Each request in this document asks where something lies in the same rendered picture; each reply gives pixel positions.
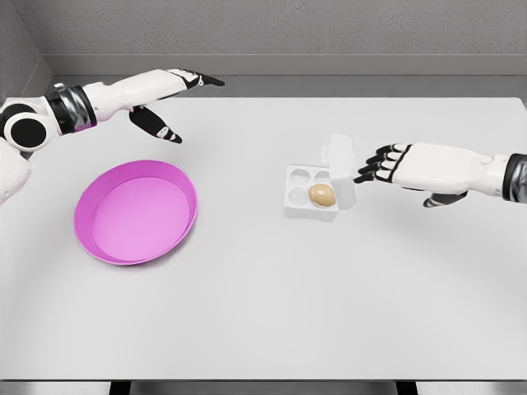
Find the white egg box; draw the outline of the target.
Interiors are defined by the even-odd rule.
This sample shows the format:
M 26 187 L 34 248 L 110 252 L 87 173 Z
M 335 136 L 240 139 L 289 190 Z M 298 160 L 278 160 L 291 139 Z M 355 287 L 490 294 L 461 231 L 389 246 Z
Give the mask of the white egg box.
M 318 166 L 287 167 L 282 200 L 285 217 L 330 222 L 357 203 L 352 139 L 331 135 L 329 144 L 322 147 L 321 161 Z

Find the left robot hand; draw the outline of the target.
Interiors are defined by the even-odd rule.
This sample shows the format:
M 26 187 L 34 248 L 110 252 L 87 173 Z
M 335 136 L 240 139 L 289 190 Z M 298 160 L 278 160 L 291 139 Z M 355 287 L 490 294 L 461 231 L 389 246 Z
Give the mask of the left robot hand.
M 112 109 L 126 109 L 130 121 L 147 134 L 180 144 L 182 138 L 158 115 L 147 108 L 150 103 L 176 96 L 198 86 L 224 86 L 225 82 L 185 69 L 153 70 L 118 81 L 110 86 Z

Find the pink round plate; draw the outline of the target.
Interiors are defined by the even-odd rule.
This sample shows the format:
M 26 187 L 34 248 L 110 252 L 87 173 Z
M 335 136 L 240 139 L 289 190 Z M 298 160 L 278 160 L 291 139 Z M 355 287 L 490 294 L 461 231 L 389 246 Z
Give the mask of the pink round plate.
M 158 160 L 137 160 L 87 186 L 73 225 L 78 243 L 92 257 L 129 266 L 170 252 L 190 232 L 197 210 L 197 192 L 184 171 Z

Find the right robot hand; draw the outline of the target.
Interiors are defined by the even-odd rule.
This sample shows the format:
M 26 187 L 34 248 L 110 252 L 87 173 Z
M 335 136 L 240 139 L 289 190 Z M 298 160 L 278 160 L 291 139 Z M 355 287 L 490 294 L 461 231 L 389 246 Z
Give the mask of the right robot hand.
M 414 191 L 428 191 L 426 208 L 448 206 L 465 198 L 469 167 L 478 154 L 464 148 L 417 142 L 376 150 L 358 170 L 356 184 L 380 181 Z

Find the brown egg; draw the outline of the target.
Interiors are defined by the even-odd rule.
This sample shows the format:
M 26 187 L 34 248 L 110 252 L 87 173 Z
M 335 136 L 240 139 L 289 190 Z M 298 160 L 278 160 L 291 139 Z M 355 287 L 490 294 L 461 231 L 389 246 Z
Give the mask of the brown egg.
M 333 189 L 328 184 L 314 184 L 308 189 L 308 198 L 319 207 L 331 207 L 336 202 Z

